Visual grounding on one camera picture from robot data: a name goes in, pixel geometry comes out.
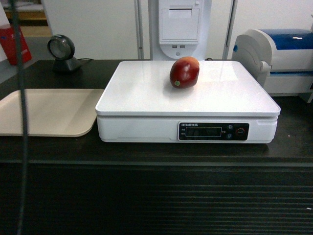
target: beige tray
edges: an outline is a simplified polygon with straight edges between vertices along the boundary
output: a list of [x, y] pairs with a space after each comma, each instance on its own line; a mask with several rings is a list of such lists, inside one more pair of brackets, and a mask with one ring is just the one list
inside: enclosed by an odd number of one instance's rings
[[[92, 128], [101, 89], [28, 89], [30, 136], [78, 137]], [[0, 135], [21, 136], [20, 91], [0, 101]]]

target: blue lid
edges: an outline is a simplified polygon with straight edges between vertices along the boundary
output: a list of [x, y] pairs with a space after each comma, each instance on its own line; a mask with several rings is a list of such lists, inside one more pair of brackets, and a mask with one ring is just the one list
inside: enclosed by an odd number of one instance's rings
[[304, 29], [261, 29], [275, 42], [277, 50], [313, 49], [313, 33]]

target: dark wooden counter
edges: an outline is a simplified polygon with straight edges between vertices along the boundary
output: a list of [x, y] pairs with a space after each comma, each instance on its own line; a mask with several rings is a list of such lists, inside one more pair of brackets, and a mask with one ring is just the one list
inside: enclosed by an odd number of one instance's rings
[[[57, 75], [25, 70], [27, 88], [105, 88], [120, 61]], [[0, 84], [0, 99], [17, 90]], [[281, 107], [269, 144], [105, 143], [30, 137], [25, 234], [311, 235], [313, 104]], [[0, 137], [0, 234], [17, 225], [22, 138]]]
[[[72, 75], [58, 75], [52, 61], [25, 70], [27, 88], [104, 89], [120, 61], [85, 62]], [[0, 98], [17, 90], [17, 78], [0, 84]], [[32, 163], [132, 165], [313, 166], [313, 104], [298, 97], [275, 97], [281, 107], [274, 140], [269, 144], [105, 143], [97, 124], [79, 138], [30, 138]], [[0, 161], [21, 160], [20, 137], [0, 137]]]

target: black countertop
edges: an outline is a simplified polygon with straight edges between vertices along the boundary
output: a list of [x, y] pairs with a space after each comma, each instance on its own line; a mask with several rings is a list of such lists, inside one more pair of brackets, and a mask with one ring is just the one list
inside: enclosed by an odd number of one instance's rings
[[[104, 89], [120, 60], [85, 61], [73, 74], [51, 71], [53, 61], [25, 69], [26, 88]], [[0, 84], [0, 99], [18, 90], [17, 76]], [[274, 140], [268, 144], [106, 143], [97, 123], [78, 138], [30, 137], [30, 163], [180, 166], [313, 166], [313, 103], [274, 97], [281, 107]], [[20, 163], [22, 137], [0, 137], [0, 163]]]

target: scale button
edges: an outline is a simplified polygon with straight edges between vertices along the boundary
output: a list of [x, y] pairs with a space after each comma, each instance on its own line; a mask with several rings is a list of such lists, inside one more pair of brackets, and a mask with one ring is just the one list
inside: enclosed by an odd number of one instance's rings
[[244, 128], [242, 128], [242, 127], [240, 127], [240, 128], [238, 128], [237, 130], [236, 130], [236, 135], [237, 136], [243, 136], [244, 134], [245, 134], [245, 130], [244, 130]]
[[231, 140], [233, 138], [233, 135], [231, 133], [226, 135], [226, 139]]
[[232, 130], [232, 129], [234, 129], [233, 125], [228, 125], [227, 126], [227, 130]]

